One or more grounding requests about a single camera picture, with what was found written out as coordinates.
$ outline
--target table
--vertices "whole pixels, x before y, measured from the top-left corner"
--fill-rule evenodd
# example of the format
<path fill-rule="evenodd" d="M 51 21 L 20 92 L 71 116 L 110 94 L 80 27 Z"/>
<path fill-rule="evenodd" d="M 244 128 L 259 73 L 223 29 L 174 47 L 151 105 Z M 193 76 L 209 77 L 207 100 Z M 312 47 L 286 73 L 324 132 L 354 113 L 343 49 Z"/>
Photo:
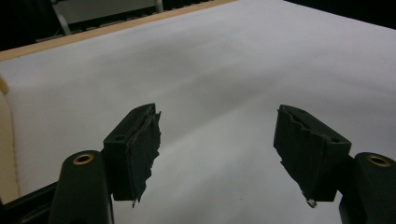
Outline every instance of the table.
<path fill-rule="evenodd" d="M 142 202 L 116 223 L 341 223 L 311 209 L 273 148 L 279 105 L 396 159 L 396 32 L 278 0 L 239 0 L 0 62 L 21 193 L 102 149 L 134 107 L 163 112 Z"/>

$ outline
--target dark background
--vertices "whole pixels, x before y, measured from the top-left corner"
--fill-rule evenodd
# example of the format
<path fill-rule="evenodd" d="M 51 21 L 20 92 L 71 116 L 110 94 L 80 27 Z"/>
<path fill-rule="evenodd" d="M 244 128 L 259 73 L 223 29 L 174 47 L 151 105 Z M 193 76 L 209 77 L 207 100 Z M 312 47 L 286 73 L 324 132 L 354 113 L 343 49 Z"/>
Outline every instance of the dark background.
<path fill-rule="evenodd" d="M 163 9 L 171 10 L 207 0 L 163 0 Z M 312 7 L 336 15 L 349 17 L 359 21 L 396 29 L 396 13 L 390 1 L 357 1 L 357 0 L 287 0 L 288 2 Z M 155 8 L 138 10 L 134 17 L 147 15 Z M 86 21 L 84 24 L 71 24 L 71 28 L 85 30 L 87 25 L 100 24 L 101 21 L 115 20 L 122 15 Z M 0 1 L 0 50 L 13 49 L 34 44 L 40 39 L 63 35 L 61 24 L 52 9 L 50 0 L 3 0 Z"/>

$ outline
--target wooden board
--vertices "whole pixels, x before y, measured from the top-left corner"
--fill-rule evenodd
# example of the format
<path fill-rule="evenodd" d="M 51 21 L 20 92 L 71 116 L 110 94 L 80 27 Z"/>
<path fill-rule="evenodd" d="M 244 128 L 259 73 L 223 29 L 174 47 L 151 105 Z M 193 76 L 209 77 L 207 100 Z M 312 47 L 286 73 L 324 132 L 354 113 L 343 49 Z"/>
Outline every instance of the wooden board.
<path fill-rule="evenodd" d="M 8 90 L 7 83 L 0 75 L 0 198 L 9 203 L 19 196 L 17 179 L 14 137 L 12 131 L 11 109 L 3 90 Z"/>

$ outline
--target screw hole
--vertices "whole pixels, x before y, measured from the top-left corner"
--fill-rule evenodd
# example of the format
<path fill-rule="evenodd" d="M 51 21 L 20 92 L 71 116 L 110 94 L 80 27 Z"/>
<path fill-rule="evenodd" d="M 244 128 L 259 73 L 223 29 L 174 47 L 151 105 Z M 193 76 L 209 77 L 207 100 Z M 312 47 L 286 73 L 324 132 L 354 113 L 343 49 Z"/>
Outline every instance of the screw hole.
<path fill-rule="evenodd" d="M 377 166 L 382 166 L 382 167 L 390 167 L 390 162 L 388 160 L 386 160 L 385 158 L 380 158 L 374 155 L 370 155 L 368 157 L 368 160 Z"/>
<path fill-rule="evenodd" d="M 81 154 L 73 159 L 73 163 L 75 165 L 82 165 L 82 164 L 86 164 L 92 160 L 93 160 L 92 154 Z"/>

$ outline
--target white paper sheet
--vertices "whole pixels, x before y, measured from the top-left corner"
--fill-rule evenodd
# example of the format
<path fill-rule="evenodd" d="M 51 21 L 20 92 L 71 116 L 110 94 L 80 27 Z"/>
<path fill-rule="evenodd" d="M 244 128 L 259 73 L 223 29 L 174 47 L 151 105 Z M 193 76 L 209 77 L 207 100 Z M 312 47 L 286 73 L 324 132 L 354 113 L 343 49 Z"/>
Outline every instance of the white paper sheet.
<path fill-rule="evenodd" d="M 279 105 L 396 159 L 396 32 L 278 0 L 240 0 L 0 63 L 23 194 L 101 150 L 134 107 L 163 112 L 142 202 L 116 223 L 341 223 L 311 209 L 273 148 Z"/>

